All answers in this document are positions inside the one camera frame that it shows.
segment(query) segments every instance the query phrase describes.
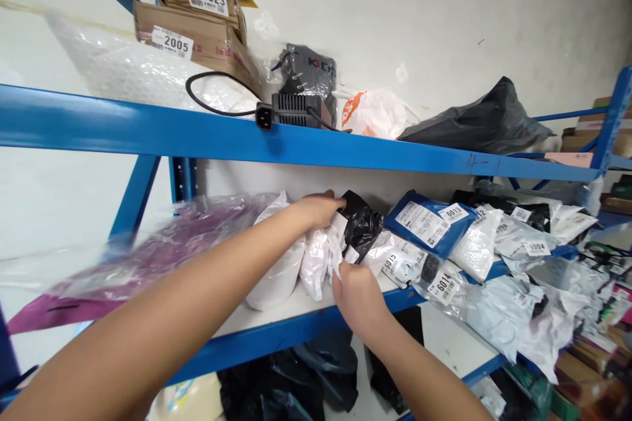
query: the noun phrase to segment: white wall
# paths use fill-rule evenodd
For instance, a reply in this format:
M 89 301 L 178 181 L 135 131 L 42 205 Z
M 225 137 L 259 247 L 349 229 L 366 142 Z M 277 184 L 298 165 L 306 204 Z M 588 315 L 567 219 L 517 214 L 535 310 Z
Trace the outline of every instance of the white wall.
M 132 17 L 114 0 L 11 1 L 133 30 Z M 587 108 L 595 97 L 610 94 L 631 31 L 631 0 L 255 1 L 276 24 L 277 41 L 306 43 L 332 55 L 345 86 L 389 87 L 425 114 L 474 100 L 502 75 L 515 82 L 532 115 Z M 260 14 L 246 11 L 253 40 Z M 402 62 L 409 79 L 400 84 L 395 70 Z M 88 94 L 41 17 L 2 8 L 0 82 Z M 552 125 L 560 131 L 572 123 Z M 133 162 L 114 155 L 0 149 L 0 257 L 105 239 Z M 382 208 L 411 187 L 447 198 L 468 180 L 237 162 L 201 167 L 209 193 L 287 188 L 299 197 L 326 187 L 352 188 Z M 169 201 L 168 170 L 162 166 L 150 220 Z M 32 295 L 3 289 L 0 297 L 11 317 Z M 59 328 L 45 337 L 15 337 L 21 368 L 45 361 L 71 333 Z

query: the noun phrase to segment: black garbage bag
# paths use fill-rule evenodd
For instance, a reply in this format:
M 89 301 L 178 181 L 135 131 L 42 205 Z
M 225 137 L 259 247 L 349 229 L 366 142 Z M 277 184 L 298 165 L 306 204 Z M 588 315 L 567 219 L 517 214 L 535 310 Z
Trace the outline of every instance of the black garbage bag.
M 324 421 L 318 375 L 291 349 L 217 372 L 228 421 Z
M 357 399 L 357 355 L 351 347 L 353 336 L 350 330 L 340 330 L 292 348 L 320 377 L 329 404 L 346 412 L 353 409 Z
M 364 199 L 353 191 L 347 191 L 342 196 L 347 200 L 347 205 L 338 212 L 348 221 L 344 230 L 346 247 L 342 254 L 349 261 L 348 252 L 350 247 L 353 247 L 358 253 L 355 263 L 360 263 L 382 232 L 384 216 L 371 209 Z
M 507 155 L 553 136 L 527 116 L 514 83 L 507 77 L 488 94 L 462 107 L 451 107 L 404 130 L 400 141 Z
M 423 327 L 421 324 L 421 308 L 419 306 L 394 312 L 393 316 L 417 342 L 423 345 Z M 404 397 L 395 386 L 395 382 L 393 382 L 384 364 L 371 351 L 369 351 L 369 360 L 373 369 L 371 388 L 388 401 L 388 404 L 393 407 L 397 414 L 406 411 L 408 406 L 404 401 Z

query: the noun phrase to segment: blue plastic package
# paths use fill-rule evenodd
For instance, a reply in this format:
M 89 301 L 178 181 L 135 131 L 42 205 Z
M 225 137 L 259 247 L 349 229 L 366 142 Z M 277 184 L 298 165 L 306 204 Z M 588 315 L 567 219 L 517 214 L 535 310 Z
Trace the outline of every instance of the blue plastic package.
M 384 227 L 446 260 L 475 220 L 471 207 L 438 203 L 410 190 L 388 213 Z

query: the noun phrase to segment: black plastic package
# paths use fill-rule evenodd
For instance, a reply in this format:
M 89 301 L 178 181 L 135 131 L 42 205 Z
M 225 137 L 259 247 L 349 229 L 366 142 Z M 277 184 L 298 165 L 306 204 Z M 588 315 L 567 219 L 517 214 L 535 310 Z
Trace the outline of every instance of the black plastic package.
M 382 232 L 384 216 L 371 209 L 364 199 L 353 191 L 345 192 L 342 197 L 347 200 L 347 205 L 338 212 L 348 221 L 344 230 L 346 246 L 342 255 L 347 257 L 349 247 L 353 247 L 358 253 L 355 263 L 360 263 Z
M 520 204 L 514 203 L 509 197 L 497 197 L 471 191 L 456 190 L 452 195 L 453 203 L 461 203 L 470 207 L 489 204 L 495 209 L 500 209 L 508 216 L 514 216 L 516 207 L 529 211 L 528 219 L 519 218 L 522 222 L 540 232 L 551 233 L 551 208 L 549 204 Z
M 393 316 L 417 342 L 423 345 L 423 325 L 421 323 L 421 308 L 419 306 L 394 312 Z M 406 411 L 408 406 L 404 401 L 404 397 L 402 397 L 402 394 L 395 386 L 395 382 L 393 382 L 384 364 L 371 351 L 369 351 L 369 360 L 373 369 L 371 388 L 388 401 L 397 414 Z
M 303 45 L 287 43 L 281 60 L 281 93 L 320 95 L 336 126 L 336 61 Z
M 451 107 L 404 130 L 398 138 L 447 148 L 506 155 L 524 150 L 553 136 L 527 116 L 514 83 L 507 77 L 488 94 L 469 105 Z

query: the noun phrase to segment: gray plastic bag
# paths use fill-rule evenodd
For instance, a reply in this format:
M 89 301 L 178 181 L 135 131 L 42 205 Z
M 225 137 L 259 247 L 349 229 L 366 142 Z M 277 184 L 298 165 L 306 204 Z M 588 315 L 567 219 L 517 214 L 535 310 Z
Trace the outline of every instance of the gray plastic bag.
M 488 94 L 451 107 L 404 130 L 400 141 L 507 155 L 544 141 L 553 132 L 527 116 L 507 77 Z

